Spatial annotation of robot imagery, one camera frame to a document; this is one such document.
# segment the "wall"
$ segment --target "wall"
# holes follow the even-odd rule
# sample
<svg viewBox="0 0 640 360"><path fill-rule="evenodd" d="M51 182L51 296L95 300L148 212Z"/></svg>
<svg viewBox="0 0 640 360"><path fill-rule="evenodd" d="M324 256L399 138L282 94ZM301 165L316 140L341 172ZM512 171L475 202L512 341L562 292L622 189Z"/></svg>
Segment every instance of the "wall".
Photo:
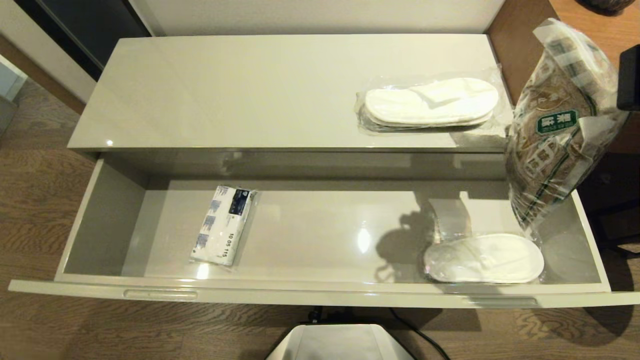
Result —
<svg viewBox="0 0 640 360"><path fill-rule="evenodd" d="M131 0L156 36L484 33L504 0Z"/></svg>
<svg viewBox="0 0 640 360"><path fill-rule="evenodd" d="M0 34L80 100L95 81L11 0L0 0Z"/></svg>

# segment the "drawer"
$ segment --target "drawer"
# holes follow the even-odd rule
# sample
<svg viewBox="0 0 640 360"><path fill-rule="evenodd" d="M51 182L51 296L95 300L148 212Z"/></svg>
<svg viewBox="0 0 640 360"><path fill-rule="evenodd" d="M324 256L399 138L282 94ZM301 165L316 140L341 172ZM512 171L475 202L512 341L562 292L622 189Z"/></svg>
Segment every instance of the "drawer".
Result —
<svg viewBox="0 0 640 360"><path fill-rule="evenodd" d="M265 156L256 157L262 167L195 176L103 155L55 279L13 280L9 289L123 300L327 306L640 303L640 293L611 291L576 192L541 226L545 269L536 281L444 284L424 276L421 254L434 241L522 233L504 174L489 171L503 168L500 154L342 154L338 170L309 165L290 177L283 176L283 167L270 175ZM335 161L330 154L308 154L308 164L318 163L313 156ZM373 176L353 170L370 160L381 164ZM354 166L347 166L349 161ZM436 168L429 171L429 164ZM303 167L302 162L292 166ZM259 190L231 269L189 261L219 184Z"/></svg>

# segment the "black cable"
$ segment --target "black cable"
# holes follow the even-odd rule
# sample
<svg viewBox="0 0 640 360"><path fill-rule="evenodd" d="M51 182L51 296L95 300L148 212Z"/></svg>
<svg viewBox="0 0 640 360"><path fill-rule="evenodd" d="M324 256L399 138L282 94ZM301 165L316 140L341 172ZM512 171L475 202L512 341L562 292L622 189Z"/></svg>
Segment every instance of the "black cable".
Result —
<svg viewBox="0 0 640 360"><path fill-rule="evenodd" d="M438 352L440 353L440 355L445 359L445 360L451 360L451 358L447 355L447 353L444 351L444 349L442 347L440 347L440 345L438 345L437 342L433 341L433 339L431 339L429 336L426 336L422 331L418 330L418 328L416 328L415 326L413 326L412 324L410 324L408 321L406 321L405 319L401 318L400 316L398 316L396 314L396 312L394 311L393 307L389 308L389 311L391 311L391 313L394 315L394 318L396 318L396 320L398 320L399 322L405 324L405 326L407 326L409 329L413 330L416 334L420 335L423 339L425 339L426 341L428 341L431 345L433 345L433 347L438 350Z"/></svg>

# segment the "white cabinet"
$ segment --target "white cabinet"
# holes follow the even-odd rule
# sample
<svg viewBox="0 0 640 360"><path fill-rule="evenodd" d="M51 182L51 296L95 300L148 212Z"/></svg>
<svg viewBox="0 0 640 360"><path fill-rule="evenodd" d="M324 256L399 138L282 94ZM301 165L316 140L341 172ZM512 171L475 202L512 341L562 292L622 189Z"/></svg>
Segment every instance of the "white cabinet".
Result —
<svg viewBox="0 0 640 360"><path fill-rule="evenodd" d="M482 35L124 40L70 142L106 152L56 277L14 280L10 290L334 306L640 303L640 293L611 292L575 192L541 227L537 281L424 275L422 252L434 242L522 233L504 136L464 144L464 133L364 134L355 92L376 75L488 65ZM259 191L230 270L189 260L219 184Z"/></svg>

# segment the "wooden floor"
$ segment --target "wooden floor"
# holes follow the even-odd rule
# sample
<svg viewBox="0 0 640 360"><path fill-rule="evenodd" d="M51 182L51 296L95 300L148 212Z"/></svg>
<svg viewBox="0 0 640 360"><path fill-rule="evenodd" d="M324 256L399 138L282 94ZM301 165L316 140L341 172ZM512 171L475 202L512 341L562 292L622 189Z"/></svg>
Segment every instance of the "wooden floor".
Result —
<svg viewBox="0 0 640 360"><path fill-rule="evenodd" d="M179 304L9 293L54 277L92 161L65 149L78 116L27 82L0 138L0 359L263 359L308 306ZM603 254L617 290L638 289L640 259ZM325 313L342 311L326 308ZM438 359L387 309L354 308L419 359ZM640 307L401 309L452 359L640 359Z"/></svg>

